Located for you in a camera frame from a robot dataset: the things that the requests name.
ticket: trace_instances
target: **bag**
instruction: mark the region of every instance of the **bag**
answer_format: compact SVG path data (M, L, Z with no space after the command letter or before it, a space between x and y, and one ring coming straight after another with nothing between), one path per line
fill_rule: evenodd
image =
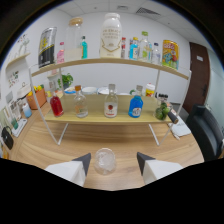
M9 126L6 126L2 130L2 138L3 138L4 143L7 145L7 147L9 149L12 149L14 141L13 141L12 136L9 134L9 132L7 131L6 128L9 128L10 129L10 132L12 134L11 128Z

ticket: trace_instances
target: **chair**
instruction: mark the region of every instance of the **chair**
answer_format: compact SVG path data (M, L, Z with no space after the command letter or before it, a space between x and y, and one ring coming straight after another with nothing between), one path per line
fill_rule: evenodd
M186 124L197 141L205 162L223 157L221 128L205 106L193 105Z

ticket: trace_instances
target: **cardboard box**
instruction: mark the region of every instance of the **cardboard box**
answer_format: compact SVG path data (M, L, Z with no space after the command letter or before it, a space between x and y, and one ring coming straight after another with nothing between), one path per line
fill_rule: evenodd
M40 91L38 91L36 93L36 97L37 97L37 101L38 101L40 107L42 107L47 101L44 89L41 89ZM34 96L33 95L32 96L26 96L26 99L27 99L27 102L30 106L30 109L31 110L37 110L37 105L36 105L36 102L34 100Z

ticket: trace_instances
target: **blue bottle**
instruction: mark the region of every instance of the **blue bottle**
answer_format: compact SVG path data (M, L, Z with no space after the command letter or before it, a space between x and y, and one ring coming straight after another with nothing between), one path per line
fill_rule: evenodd
M133 44L130 46L130 57L131 60L137 60L138 58L138 38L133 37Z
M142 86L137 85L136 95L130 101L130 107L129 107L128 114L131 117L138 118L141 115L142 106L143 106L143 101L142 101L142 98L141 98L142 89L143 89Z
M87 52L88 52L88 45L85 41L86 37L82 37L82 59L87 58Z

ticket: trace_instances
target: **wooden shelf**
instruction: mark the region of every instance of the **wooden shelf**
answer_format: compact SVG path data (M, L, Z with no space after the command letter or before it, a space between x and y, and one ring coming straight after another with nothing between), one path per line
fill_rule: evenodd
M151 123L171 123L169 117L160 121L153 116L157 106L157 99L154 97L142 97L143 108L139 118L132 118L128 115L130 100L134 96L118 95L118 113L115 118L104 116L105 95L87 95L88 116L78 118L74 112L74 95L64 95L61 97L64 114L56 118L52 110L45 116L46 121L73 123L73 124L94 124L94 125L139 125Z
M56 64L56 65L48 65L43 68L40 68L39 71L34 72L32 74L32 76L36 76L43 72L47 72L47 71L62 68L62 67L68 67L68 66L73 66L73 65L85 65L85 64L99 64L99 63L126 64L126 65L136 65L136 66L154 68L157 70L171 73L173 75L177 75L179 77L182 77L182 78L188 80L188 76L183 75L182 73L180 73L172 68L168 68L168 67L161 66L161 65L154 65L154 64L148 63L148 62L134 61L134 60L129 60L129 59L120 59L120 58L118 58L118 59L114 59L114 58L82 59L82 60L64 62L64 63Z
M12 61L10 61L10 62L8 63L8 65L6 66L6 68L9 67L10 65L14 64L15 62L17 62L17 61L19 61L19 60L25 58L25 57L28 56L28 55L30 55L30 53L24 54L24 55L22 55L22 56L19 56L18 58L13 59Z

